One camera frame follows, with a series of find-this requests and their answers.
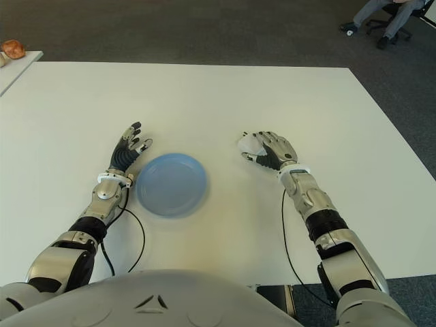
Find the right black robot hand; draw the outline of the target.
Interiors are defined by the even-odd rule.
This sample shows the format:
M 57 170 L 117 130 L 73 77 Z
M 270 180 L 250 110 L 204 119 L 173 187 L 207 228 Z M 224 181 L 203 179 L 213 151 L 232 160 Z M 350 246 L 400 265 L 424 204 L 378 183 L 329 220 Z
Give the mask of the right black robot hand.
M 271 131 L 244 133 L 238 148 L 247 161 L 276 171 L 298 163 L 296 151 L 289 141 Z

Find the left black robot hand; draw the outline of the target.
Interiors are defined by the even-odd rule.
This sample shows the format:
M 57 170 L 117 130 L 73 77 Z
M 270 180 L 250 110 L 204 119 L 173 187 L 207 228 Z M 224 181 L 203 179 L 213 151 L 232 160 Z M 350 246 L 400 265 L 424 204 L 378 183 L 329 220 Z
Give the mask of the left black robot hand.
M 126 172 L 135 160 L 151 147 L 153 143 L 151 138 L 143 140 L 138 136 L 141 133 L 141 127 L 141 122 L 137 121 L 123 132 L 112 152 L 108 167 L 110 170 Z

